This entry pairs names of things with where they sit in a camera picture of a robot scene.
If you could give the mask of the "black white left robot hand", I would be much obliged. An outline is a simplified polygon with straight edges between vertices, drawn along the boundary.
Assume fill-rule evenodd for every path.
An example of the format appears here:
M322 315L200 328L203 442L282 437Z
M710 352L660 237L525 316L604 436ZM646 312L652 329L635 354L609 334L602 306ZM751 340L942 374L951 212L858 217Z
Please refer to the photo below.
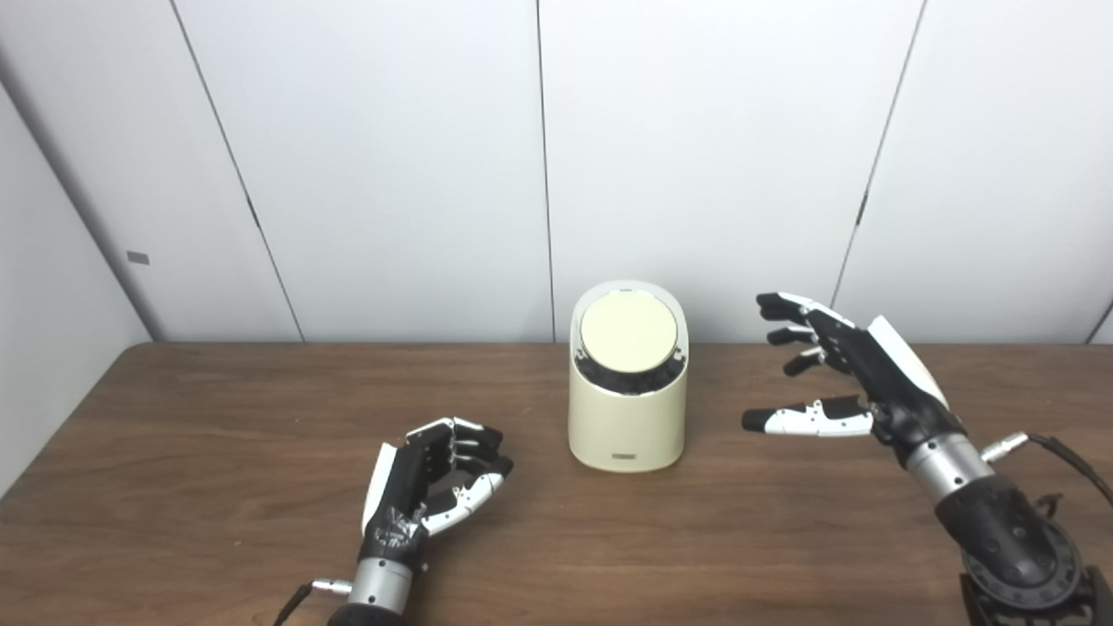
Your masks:
M429 540L467 519L514 468L503 433L461 417L440 417L383 443L362 513L358 563L401 563L418 571Z

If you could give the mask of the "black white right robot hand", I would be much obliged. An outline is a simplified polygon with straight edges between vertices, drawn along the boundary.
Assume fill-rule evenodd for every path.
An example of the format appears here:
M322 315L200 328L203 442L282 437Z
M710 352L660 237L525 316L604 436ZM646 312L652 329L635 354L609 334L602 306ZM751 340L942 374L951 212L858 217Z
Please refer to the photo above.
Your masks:
M873 436L892 447L902 466L935 437L966 436L934 376L886 317L860 326L818 301L784 292L759 294L756 305L764 320L786 324L768 333L770 344L810 345L784 365L786 376L826 365L851 376L860 391L747 410L741 415L743 430L777 436Z

